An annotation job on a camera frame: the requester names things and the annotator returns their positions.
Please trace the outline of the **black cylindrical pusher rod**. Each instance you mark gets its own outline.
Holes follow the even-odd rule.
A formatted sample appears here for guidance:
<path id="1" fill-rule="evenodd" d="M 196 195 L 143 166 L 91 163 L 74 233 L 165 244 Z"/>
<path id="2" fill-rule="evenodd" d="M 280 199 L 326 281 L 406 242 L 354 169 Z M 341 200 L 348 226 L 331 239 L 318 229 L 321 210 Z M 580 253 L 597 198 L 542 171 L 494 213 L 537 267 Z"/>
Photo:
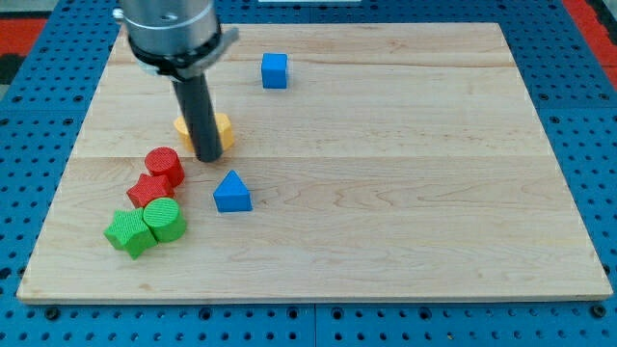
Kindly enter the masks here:
<path id="1" fill-rule="evenodd" d="M 174 82 L 174 92 L 196 157 L 205 163 L 218 160 L 223 147 L 205 75 Z"/>

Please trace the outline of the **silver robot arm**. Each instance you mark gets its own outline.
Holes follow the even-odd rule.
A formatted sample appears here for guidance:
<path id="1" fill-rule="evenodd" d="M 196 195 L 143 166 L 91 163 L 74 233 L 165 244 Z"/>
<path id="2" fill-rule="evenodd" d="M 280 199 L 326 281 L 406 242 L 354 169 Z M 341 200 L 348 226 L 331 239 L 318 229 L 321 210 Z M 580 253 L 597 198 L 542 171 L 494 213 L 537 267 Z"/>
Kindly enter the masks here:
<path id="1" fill-rule="evenodd" d="M 120 0 L 112 17 L 141 69 L 172 81 L 197 159 L 218 160 L 223 145 L 205 72 L 239 39 L 239 29 L 222 28 L 212 0 Z"/>

